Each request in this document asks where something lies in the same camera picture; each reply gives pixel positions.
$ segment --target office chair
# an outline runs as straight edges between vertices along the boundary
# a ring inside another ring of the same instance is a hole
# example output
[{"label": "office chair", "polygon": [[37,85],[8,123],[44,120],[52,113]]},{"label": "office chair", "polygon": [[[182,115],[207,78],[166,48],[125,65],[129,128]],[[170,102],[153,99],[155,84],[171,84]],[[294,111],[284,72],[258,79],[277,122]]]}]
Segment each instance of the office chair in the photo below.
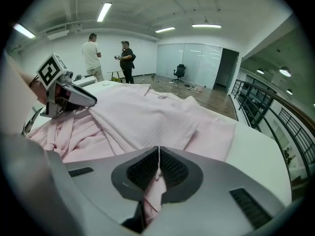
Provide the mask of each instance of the office chair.
[{"label": "office chair", "polygon": [[175,72],[175,70],[173,70],[174,71],[174,75],[177,76],[177,79],[174,79],[172,81],[177,81],[177,83],[179,81],[181,81],[181,82],[184,83],[184,81],[182,81],[180,78],[185,75],[185,69],[186,69],[186,67],[183,64],[179,64],[177,66],[177,71]]}]

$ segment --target ceiling light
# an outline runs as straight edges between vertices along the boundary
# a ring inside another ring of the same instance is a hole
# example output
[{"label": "ceiling light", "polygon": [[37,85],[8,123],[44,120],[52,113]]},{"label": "ceiling light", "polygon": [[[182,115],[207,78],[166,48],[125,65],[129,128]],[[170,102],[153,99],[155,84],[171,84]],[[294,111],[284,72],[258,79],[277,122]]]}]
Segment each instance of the ceiling light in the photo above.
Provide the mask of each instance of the ceiling light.
[{"label": "ceiling light", "polygon": [[25,29],[23,26],[19,24],[15,24],[14,28],[19,31],[20,33],[24,34],[26,37],[34,38],[35,35],[30,33],[27,29]]},{"label": "ceiling light", "polygon": [[288,94],[293,95],[293,92],[292,92],[292,90],[291,90],[291,89],[288,89],[286,92],[287,92]]},{"label": "ceiling light", "polygon": [[156,30],[156,33],[159,33],[159,32],[162,32],[162,31],[166,31],[166,30],[174,30],[174,29],[175,29],[174,27],[165,28],[165,29],[159,29],[159,30]]},{"label": "ceiling light", "polygon": [[102,10],[100,11],[100,14],[99,14],[99,16],[98,16],[98,19],[97,19],[98,22],[103,22],[103,19],[104,19],[106,13],[108,12],[110,6],[112,6],[112,3],[111,3],[111,2],[106,2],[106,3],[104,4],[104,6],[103,6],[103,8],[102,8]]},{"label": "ceiling light", "polygon": [[258,73],[265,74],[264,71],[260,68],[257,70]]},{"label": "ceiling light", "polygon": [[280,71],[283,75],[285,75],[285,76],[287,76],[287,77],[291,77],[290,70],[289,70],[289,68],[287,68],[286,66],[282,67],[279,71]]},{"label": "ceiling light", "polygon": [[211,27],[211,28],[221,28],[220,25],[192,25],[192,27]]}]

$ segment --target pink cloth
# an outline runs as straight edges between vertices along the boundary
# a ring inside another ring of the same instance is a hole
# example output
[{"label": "pink cloth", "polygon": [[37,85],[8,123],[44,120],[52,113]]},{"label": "pink cloth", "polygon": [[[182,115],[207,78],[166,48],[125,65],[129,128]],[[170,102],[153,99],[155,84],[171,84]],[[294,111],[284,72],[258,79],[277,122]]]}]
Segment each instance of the pink cloth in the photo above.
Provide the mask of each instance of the pink cloth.
[{"label": "pink cloth", "polygon": [[[224,161],[235,124],[220,120],[190,96],[181,100],[150,85],[120,84],[97,95],[87,110],[64,114],[28,137],[63,162],[99,159],[134,150],[166,146]],[[147,224],[161,210],[166,191],[163,177],[153,179],[145,193]]]}]

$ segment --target doorway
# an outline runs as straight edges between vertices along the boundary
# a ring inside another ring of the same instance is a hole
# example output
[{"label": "doorway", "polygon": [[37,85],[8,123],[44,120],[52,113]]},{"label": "doorway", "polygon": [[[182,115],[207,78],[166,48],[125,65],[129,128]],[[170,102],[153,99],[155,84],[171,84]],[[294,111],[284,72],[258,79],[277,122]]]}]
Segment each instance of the doorway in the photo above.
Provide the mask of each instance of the doorway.
[{"label": "doorway", "polygon": [[239,53],[223,48],[214,89],[228,92],[235,73]]}]

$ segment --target frosted glass partition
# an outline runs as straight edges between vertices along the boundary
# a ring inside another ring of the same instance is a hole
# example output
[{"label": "frosted glass partition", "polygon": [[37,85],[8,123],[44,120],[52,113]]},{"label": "frosted glass partition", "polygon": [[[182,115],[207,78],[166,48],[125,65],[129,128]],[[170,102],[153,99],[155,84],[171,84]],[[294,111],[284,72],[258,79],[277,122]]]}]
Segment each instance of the frosted glass partition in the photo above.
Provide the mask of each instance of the frosted glass partition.
[{"label": "frosted glass partition", "polygon": [[195,82],[199,59],[201,55],[201,44],[185,44],[183,64],[186,67],[185,75],[182,78],[184,81],[191,83]]},{"label": "frosted glass partition", "polygon": [[212,89],[219,70],[223,48],[213,45],[202,45],[199,67],[195,83]]},{"label": "frosted glass partition", "polygon": [[182,63],[184,44],[172,44],[169,45],[169,59],[167,65],[167,77],[176,79],[174,76],[174,70],[177,70],[177,66]]},{"label": "frosted glass partition", "polygon": [[159,45],[157,47],[157,74],[174,78],[174,70],[182,63],[184,44]]},{"label": "frosted glass partition", "polygon": [[168,45],[157,47],[157,74],[167,77],[167,63],[169,59]]},{"label": "frosted glass partition", "polygon": [[170,44],[157,47],[157,75],[174,79],[179,64],[186,67],[183,81],[212,89],[223,48],[207,44]]}]

